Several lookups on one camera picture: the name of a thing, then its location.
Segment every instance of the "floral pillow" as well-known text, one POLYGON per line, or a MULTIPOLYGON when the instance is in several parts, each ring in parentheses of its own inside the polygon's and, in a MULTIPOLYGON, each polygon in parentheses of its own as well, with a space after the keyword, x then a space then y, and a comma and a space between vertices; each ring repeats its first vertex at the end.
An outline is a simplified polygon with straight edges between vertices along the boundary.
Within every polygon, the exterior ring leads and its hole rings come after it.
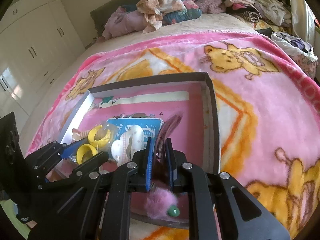
POLYGON ((179 23, 187 20, 197 19, 201 16, 201 10, 192 0, 182 1, 186 9, 167 13, 163 20, 168 24, 179 23))

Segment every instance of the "cartoon bear print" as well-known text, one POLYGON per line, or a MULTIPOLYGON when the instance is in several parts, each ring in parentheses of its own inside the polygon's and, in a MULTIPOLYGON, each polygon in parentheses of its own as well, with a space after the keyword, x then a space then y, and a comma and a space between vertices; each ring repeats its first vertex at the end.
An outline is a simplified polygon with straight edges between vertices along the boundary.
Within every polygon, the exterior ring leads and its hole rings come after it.
POLYGON ((246 189, 289 231, 293 239, 305 226, 320 197, 320 159, 305 170, 299 158, 290 160, 282 148, 275 150, 278 161, 289 169, 285 186, 250 182, 246 189))
POLYGON ((79 78, 74 88, 66 96, 66 100, 69 100, 70 98, 73 100, 77 97, 77 95, 84 94, 89 88, 93 86, 95 80, 98 76, 101 75, 104 69, 105 67, 98 70, 89 70, 87 77, 79 78))
POLYGON ((233 44, 223 42, 227 49, 204 46, 204 53, 211 62, 211 70, 221 73, 244 68, 249 74, 245 78, 252 80, 253 76, 260 76, 261 72, 279 72, 277 67, 262 57, 259 51, 253 48, 238 49, 233 44))

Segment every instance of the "white wardrobe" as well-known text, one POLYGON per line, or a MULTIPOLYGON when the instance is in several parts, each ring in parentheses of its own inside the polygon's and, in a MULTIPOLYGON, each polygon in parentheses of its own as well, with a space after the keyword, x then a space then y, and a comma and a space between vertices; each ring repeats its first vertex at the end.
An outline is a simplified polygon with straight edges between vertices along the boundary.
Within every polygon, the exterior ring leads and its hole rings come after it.
POLYGON ((55 80, 84 52, 60 0, 19 0, 0 21, 0 117, 18 132, 55 80))

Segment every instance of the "pink blanket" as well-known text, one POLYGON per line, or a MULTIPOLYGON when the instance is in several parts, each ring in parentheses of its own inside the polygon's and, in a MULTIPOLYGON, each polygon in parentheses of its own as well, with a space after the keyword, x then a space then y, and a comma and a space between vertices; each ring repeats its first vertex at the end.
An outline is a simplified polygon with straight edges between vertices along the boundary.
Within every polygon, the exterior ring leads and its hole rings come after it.
POLYGON ((167 36, 89 57, 44 118, 28 154, 58 138, 88 88, 191 71, 208 72, 216 90, 221 170, 246 186, 293 238, 320 197, 320 88, 258 34, 167 36))

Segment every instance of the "green bead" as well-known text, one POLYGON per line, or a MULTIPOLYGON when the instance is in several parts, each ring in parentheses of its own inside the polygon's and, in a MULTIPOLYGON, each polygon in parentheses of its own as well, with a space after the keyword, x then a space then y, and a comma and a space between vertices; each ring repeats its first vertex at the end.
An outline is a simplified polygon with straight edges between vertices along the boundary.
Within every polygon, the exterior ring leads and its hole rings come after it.
POLYGON ((180 210, 179 210, 179 208, 177 206, 172 205, 168 209, 167 214, 170 217, 177 217, 178 215, 180 215, 180 210))

